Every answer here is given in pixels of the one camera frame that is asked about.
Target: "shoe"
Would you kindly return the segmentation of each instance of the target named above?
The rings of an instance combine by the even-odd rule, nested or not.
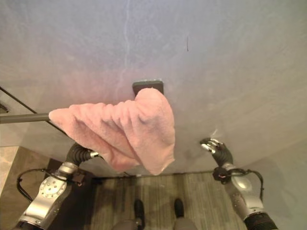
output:
[[[177,218],[184,217],[184,207],[181,199],[177,198],[174,203],[175,215]]]
[[[143,230],[145,228],[145,212],[144,204],[140,199],[134,201],[134,216],[142,220],[142,225],[138,227],[138,230]]]

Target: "gray trouser leg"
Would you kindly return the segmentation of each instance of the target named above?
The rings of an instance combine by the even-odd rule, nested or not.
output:
[[[180,217],[175,221],[174,230],[197,230],[197,228],[192,220]]]
[[[117,223],[112,230],[137,230],[138,225],[134,219],[124,220]]]

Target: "foot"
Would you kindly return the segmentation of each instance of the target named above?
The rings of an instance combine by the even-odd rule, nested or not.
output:
[[[177,198],[174,203],[175,215],[177,218],[184,217],[184,207],[181,199]]]
[[[142,226],[138,229],[144,229],[145,228],[145,212],[144,212],[144,205],[143,202],[140,199],[136,199],[134,201],[134,215],[136,219],[141,219]]]

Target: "floor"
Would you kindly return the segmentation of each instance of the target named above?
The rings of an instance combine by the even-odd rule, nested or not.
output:
[[[191,173],[104,180],[96,188],[92,216],[84,230],[110,230],[118,221],[133,218],[135,198],[144,202],[146,229],[171,230],[177,197],[199,230],[246,229],[223,186],[210,173]]]
[[[0,147],[0,194],[8,177],[18,146]]]
[[[17,191],[17,176],[28,169],[46,168],[48,163],[48,157],[23,147],[18,148],[0,196],[0,230],[11,230],[29,205],[29,202]],[[35,197],[44,176],[40,172],[24,175],[22,177],[23,188],[32,197]]]
[[[28,206],[16,189],[17,175],[30,168],[55,167],[48,158],[19,148],[0,197],[0,229],[10,230]],[[23,176],[23,187],[35,197],[43,173]],[[144,202],[146,228],[171,230],[175,222],[173,202],[180,197],[186,217],[199,230],[245,230],[234,213],[223,186],[210,173],[95,180],[76,187],[72,205],[65,205],[49,230],[111,230],[119,221],[133,218],[133,202]]]

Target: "black bar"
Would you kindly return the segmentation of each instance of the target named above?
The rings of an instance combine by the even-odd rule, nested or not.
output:
[[[0,116],[0,124],[33,122],[33,121],[49,121],[48,114],[25,114],[25,115],[11,115]]]

